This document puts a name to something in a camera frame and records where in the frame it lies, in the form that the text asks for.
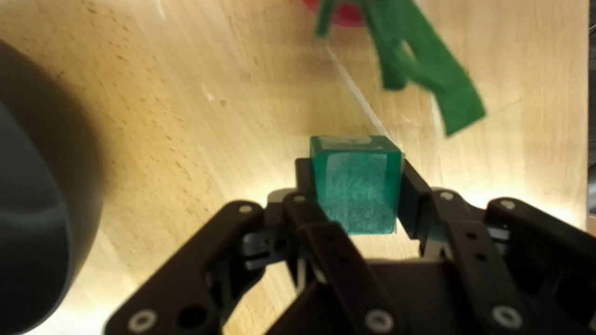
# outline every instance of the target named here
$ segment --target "green cube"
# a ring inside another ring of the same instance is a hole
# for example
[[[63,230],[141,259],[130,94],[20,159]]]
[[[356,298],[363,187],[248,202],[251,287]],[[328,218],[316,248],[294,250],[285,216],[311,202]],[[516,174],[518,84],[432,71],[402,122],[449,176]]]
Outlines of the green cube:
[[[313,136],[316,202],[352,235],[395,233],[402,153],[385,136]]]

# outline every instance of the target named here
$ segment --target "wooden surface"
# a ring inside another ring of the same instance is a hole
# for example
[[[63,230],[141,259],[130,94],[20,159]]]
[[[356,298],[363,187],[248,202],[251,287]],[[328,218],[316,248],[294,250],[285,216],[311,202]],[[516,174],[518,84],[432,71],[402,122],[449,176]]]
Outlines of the wooden surface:
[[[480,207],[519,198],[583,228],[587,2],[425,0],[423,10],[488,109],[449,140],[425,92],[382,92],[365,30],[315,42],[300,0],[0,0],[0,40],[84,107],[106,177],[93,252],[35,334],[100,334],[223,203],[264,203],[292,187],[311,135],[376,135],[370,110],[430,185]],[[415,256],[398,237],[357,244],[367,256]],[[290,298],[285,270],[270,270],[227,334],[262,334]]]

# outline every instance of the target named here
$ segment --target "screw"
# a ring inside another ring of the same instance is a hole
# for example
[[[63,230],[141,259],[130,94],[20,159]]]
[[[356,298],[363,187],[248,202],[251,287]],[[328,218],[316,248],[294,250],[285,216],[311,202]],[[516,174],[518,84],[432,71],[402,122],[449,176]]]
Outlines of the screw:
[[[242,205],[242,207],[238,209],[238,213],[242,213],[242,215],[249,215],[249,213],[253,213],[253,207],[249,207],[249,205]]]
[[[514,202],[501,202],[501,207],[512,211],[512,209],[516,209],[516,203]]]
[[[393,317],[384,310],[370,310],[365,324],[372,334],[389,334],[393,330]]]
[[[492,319],[506,330],[519,330],[523,324],[521,315],[518,313],[518,310],[508,308],[508,306],[497,306],[492,310]]]
[[[151,310],[141,310],[128,319],[128,332],[147,334],[156,324],[156,313]]]
[[[445,202],[452,202],[452,194],[451,192],[441,192],[439,198],[445,200]]]
[[[303,203],[303,202],[305,202],[305,196],[302,196],[302,194],[294,196],[294,203]]]

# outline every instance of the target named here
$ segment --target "red object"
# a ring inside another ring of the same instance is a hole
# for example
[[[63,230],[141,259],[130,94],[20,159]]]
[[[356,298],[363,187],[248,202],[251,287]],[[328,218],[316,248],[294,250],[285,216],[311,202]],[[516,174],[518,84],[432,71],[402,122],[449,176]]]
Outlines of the red object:
[[[318,0],[303,0],[303,4],[313,12],[318,10]],[[333,23],[339,27],[361,27],[365,21],[356,4],[343,2],[335,10]]]

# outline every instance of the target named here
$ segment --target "teal block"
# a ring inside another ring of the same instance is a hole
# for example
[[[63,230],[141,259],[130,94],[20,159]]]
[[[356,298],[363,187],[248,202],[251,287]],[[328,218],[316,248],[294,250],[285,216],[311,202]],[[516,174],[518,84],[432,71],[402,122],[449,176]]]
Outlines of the teal block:
[[[352,235],[395,233],[402,153],[385,136],[313,136],[316,202]]]

